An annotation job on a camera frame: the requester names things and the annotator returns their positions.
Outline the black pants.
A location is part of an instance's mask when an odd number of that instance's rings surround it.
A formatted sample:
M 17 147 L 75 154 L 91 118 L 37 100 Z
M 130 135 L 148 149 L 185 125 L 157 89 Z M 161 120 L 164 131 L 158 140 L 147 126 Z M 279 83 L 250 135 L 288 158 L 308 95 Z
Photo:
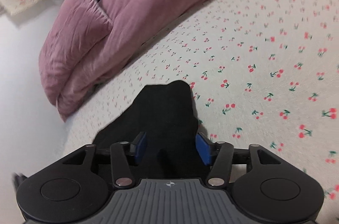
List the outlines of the black pants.
M 131 142 L 144 132 L 147 148 L 131 171 L 136 179 L 204 179 L 208 172 L 195 147 L 198 119 L 188 83 L 147 85 L 131 106 L 97 133 L 99 149 L 115 142 Z

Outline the cherry print bed sheet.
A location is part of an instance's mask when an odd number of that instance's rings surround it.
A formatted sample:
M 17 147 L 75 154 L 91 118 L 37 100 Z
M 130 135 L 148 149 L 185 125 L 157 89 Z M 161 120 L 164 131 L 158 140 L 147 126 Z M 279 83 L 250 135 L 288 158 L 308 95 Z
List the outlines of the cherry print bed sheet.
M 338 0 L 212 0 L 182 16 L 68 121 L 65 153 L 175 80 L 209 138 L 261 144 L 338 203 Z

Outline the pink pillow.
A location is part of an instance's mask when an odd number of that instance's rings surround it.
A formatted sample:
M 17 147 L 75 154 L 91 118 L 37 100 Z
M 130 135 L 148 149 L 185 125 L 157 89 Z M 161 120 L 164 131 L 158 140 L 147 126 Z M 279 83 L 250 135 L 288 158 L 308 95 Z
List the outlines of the pink pillow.
M 39 55 L 41 84 L 52 105 L 75 66 L 112 28 L 97 0 L 64 0 Z

